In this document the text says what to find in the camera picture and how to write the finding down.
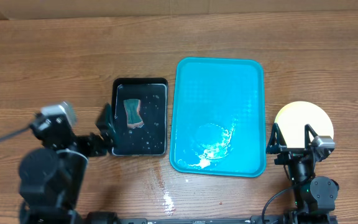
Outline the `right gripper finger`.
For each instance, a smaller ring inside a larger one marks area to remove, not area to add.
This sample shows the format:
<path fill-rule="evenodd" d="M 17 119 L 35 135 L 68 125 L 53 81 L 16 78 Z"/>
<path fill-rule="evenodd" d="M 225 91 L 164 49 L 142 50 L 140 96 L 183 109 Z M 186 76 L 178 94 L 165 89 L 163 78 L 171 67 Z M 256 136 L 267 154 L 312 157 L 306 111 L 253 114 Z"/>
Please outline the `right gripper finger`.
<path fill-rule="evenodd" d="M 267 154 L 281 154 L 287 150 L 287 144 L 278 123 L 273 123 L 272 132 L 266 147 Z"/>
<path fill-rule="evenodd" d="M 311 142 L 317 136 L 315 130 L 311 127 L 310 124 L 305 125 L 305 149 L 309 149 Z"/>

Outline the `yellow-green plate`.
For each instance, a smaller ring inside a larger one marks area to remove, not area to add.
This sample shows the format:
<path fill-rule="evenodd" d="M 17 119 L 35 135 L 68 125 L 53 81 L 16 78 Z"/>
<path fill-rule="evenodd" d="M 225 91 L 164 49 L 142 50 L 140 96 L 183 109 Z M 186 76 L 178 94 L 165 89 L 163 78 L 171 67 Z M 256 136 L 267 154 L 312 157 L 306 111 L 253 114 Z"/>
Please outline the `yellow-green plate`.
<path fill-rule="evenodd" d="M 276 115 L 277 123 L 288 148 L 305 146 L 305 125 L 309 124 L 318 135 L 334 138 L 334 127 L 328 114 L 307 101 L 285 105 Z"/>

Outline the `green scrub sponge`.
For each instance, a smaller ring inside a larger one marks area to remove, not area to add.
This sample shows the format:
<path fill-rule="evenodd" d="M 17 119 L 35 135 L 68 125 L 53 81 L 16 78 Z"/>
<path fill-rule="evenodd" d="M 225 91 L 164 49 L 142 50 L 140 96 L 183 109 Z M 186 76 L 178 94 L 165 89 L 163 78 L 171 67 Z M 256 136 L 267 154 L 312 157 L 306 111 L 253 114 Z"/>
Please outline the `green scrub sponge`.
<path fill-rule="evenodd" d="M 141 101 L 139 99 L 124 100 L 124 109 L 127 118 L 127 127 L 131 129 L 141 128 L 144 122 L 140 116 Z"/>

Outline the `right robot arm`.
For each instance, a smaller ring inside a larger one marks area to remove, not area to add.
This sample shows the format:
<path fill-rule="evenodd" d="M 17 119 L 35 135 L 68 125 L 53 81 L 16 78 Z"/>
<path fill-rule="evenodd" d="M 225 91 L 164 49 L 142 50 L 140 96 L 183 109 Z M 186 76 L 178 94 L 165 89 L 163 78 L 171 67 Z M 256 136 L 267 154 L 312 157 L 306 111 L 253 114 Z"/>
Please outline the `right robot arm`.
<path fill-rule="evenodd" d="M 270 203 L 285 192 L 292 190 L 296 208 L 283 214 L 282 223 L 334 223 L 336 219 L 329 213 L 335 209 L 335 200 L 339 184 L 324 176 L 315 174 L 316 163 L 331 155 L 335 143 L 331 136 L 317 134 L 309 125 L 305 125 L 305 146 L 290 148 L 277 123 L 266 148 L 267 154 L 275 154 L 274 163 L 283 166 L 291 186 L 275 194 L 262 210 L 262 222 L 265 223 L 265 212 Z"/>

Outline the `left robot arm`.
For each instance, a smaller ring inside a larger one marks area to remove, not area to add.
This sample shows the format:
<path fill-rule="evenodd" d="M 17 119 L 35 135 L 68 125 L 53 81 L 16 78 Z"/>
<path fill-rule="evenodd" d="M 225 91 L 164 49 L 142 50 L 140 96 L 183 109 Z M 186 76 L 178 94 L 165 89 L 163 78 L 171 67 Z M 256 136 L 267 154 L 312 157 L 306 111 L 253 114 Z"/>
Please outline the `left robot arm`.
<path fill-rule="evenodd" d="M 67 102 L 41 108 L 31 122 L 42 147 L 19 166 L 21 223 L 119 223 L 114 212 L 90 212 L 82 218 L 75 210 L 89 159 L 110 153 L 117 139 L 111 105 L 105 104 L 95 122 L 99 134 L 77 136 L 75 123 Z"/>

